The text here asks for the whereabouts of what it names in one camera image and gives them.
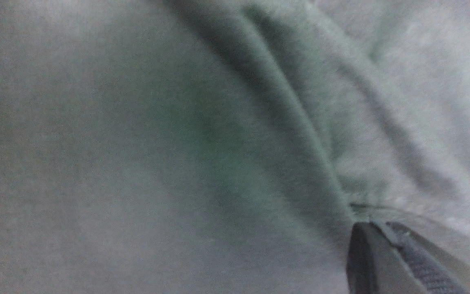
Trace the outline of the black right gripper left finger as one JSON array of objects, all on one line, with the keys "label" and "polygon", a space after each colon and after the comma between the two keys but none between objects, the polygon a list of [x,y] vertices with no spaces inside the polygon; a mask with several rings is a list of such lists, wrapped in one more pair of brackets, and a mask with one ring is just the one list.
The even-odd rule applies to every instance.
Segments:
[{"label": "black right gripper left finger", "polygon": [[346,275],[350,294],[425,294],[397,248],[368,222],[351,229]]}]

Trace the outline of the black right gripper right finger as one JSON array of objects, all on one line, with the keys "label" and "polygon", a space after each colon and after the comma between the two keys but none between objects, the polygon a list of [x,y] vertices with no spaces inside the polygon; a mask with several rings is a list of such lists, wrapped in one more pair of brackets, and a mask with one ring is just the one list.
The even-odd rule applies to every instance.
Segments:
[{"label": "black right gripper right finger", "polygon": [[399,222],[387,222],[397,237],[397,270],[389,270],[387,294],[470,294],[470,265]]}]

